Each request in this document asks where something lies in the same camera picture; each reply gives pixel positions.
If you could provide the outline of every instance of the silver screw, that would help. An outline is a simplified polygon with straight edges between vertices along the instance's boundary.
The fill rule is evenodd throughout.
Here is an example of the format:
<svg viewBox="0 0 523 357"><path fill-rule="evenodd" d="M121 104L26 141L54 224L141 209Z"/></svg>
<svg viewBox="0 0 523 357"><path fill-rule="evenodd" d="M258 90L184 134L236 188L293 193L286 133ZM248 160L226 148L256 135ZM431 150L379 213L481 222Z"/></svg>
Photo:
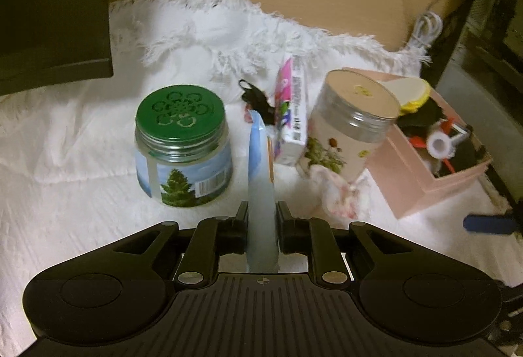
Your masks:
<svg viewBox="0 0 523 357"><path fill-rule="evenodd" d="M342 273L341 271L328 271L326 273L323 273L322 279L327 283L340 285L341 283L346 282L348 277L345 273Z"/></svg>
<svg viewBox="0 0 523 357"><path fill-rule="evenodd" d="M178 281L186 285L196 285L203 280L203 275L196 271L186 271L178 276Z"/></svg>
<svg viewBox="0 0 523 357"><path fill-rule="evenodd" d="M509 320L503 320L499 324L499 328L505 332L509 332L512 329L512 323Z"/></svg>

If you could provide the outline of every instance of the jar label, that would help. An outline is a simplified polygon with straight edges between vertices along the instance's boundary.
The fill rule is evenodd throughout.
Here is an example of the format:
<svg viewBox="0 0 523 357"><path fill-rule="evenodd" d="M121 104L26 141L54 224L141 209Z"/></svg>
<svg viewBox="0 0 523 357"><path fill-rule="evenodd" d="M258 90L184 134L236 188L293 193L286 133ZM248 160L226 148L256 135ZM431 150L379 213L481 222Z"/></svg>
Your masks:
<svg viewBox="0 0 523 357"><path fill-rule="evenodd" d="M150 197L174 207L202 205L227 188L232 177L231 145L193 164L163 164L137 151L136 170L140 186Z"/></svg>
<svg viewBox="0 0 523 357"><path fill-rule="evenodd" d="M367 157L380 144L345 136L314 110L309 119L307 148L299 164L305 172L314 164L325 166L352 182L364 170Z"/></svg>

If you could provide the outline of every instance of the ridged black plastic surface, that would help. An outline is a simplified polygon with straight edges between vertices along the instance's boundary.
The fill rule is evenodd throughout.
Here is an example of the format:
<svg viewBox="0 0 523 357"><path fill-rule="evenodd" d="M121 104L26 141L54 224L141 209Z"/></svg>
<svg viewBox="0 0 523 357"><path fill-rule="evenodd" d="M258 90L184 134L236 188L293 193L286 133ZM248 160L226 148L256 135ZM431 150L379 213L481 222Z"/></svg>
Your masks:
<svg viewBox="0 0 523 357"><path fill-rule="evenodd" d="M382 332L345 291L306 274L222 273L204 289L179 292L149 329L119 343L73 347L40 338L24 357L500 357L482 339L426 347Z"/></svg>

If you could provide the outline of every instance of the green lid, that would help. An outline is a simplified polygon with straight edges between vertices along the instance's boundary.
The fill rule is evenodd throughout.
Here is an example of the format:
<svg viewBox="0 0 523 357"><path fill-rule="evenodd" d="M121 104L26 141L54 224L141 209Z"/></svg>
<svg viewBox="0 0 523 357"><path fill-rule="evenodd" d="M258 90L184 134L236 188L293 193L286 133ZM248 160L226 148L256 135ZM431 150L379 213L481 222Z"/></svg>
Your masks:
<svg viewBox="0 0 523 357"><path fill-rule="evenodd" d="M151 138L189 145L212 136L224 118L223 102L216 94L182 84L156 90L143 99L136 125Z"/></svg>

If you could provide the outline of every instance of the crumpled plastic wrapper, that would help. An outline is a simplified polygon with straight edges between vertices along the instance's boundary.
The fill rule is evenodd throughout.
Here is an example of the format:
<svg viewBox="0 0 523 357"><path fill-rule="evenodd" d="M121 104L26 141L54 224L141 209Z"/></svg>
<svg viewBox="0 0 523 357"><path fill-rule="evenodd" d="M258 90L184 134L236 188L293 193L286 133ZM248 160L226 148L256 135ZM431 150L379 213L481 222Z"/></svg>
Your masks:
<svg viewBox="0 0 523 357"><path fill-rule="evenodd" d="M320 194L321 203L311 213L333 228L347 229L351 221L369 218L369 183L364 175L354 183L321 165L310 167L310 185Z"/></svg>

